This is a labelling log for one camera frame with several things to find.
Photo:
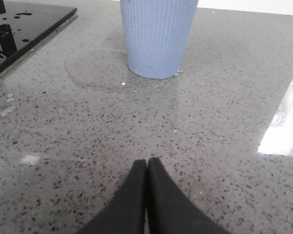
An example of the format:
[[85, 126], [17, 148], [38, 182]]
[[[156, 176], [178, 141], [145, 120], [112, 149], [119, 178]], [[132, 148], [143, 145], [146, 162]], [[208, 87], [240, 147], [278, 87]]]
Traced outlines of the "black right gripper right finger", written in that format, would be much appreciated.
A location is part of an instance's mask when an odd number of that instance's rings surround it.
[[147, 216], [151, 234], [227, 234], [178, 188], [159, 158], [147, 165]]

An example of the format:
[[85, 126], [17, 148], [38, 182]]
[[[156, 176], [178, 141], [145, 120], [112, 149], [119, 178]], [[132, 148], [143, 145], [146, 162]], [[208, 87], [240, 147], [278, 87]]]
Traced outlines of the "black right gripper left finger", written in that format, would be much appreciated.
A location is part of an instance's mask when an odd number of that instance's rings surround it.
[[110, 202], [78, 234], [143, 234], [147, 164], [136, 160]]

